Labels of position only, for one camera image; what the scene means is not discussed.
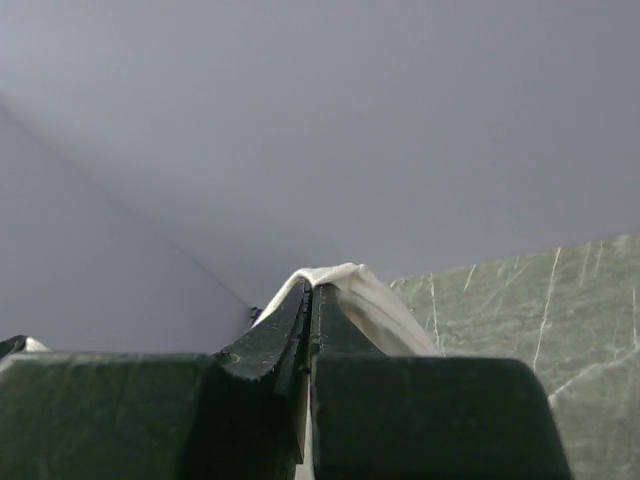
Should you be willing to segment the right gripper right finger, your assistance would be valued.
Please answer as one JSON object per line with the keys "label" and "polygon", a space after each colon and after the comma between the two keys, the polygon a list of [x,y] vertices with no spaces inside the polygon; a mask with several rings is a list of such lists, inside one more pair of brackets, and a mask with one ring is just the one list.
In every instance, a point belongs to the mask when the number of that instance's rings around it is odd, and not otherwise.
{"label": "right gripper right finger", "polygon": [[543,387],[508,358],[388,356],[313,292],[313,468],[319,479],[568,479]]}

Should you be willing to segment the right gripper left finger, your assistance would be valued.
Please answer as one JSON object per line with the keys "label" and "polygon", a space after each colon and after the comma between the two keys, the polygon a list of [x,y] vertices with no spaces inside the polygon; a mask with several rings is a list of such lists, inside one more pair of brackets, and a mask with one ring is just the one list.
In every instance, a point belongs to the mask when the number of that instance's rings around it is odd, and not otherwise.
{"label": "right gripper left finger", "polygon": [[21,352],[1,362],[5,479],[291,479],[304,452],[310,288],[214,354]]}

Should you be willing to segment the white t shirt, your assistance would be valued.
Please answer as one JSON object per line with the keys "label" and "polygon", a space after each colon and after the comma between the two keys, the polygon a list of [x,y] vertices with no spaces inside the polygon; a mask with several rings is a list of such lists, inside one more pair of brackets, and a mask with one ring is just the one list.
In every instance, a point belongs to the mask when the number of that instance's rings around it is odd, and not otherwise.
{"label": "white t shirt", "polygon": [[[430,341],[420,324],[413,318],[405,305],[384,284],[362,266],[342,265],[300,272],[293,275],[269,302],[267,307],[254,318],[255,325],[269,317],[284,301],[293,287],[305,282],[310,288],[310,322],[307,336],[306,361],[302,371],[306,379],[306,417],[304,452],[291,479],[309,479],[313,475],[311,458],[312,426],[310,420],[310,380],[311,380],[311,314],[313,292],[321,286],[333,286],[338,301],[352,324],[364,336],[387,355],[434,355],[436,346]],[[21,352],[62,352],[44,349],[33,339],[15,336],[1,344],[1,362],[4,357]]]}

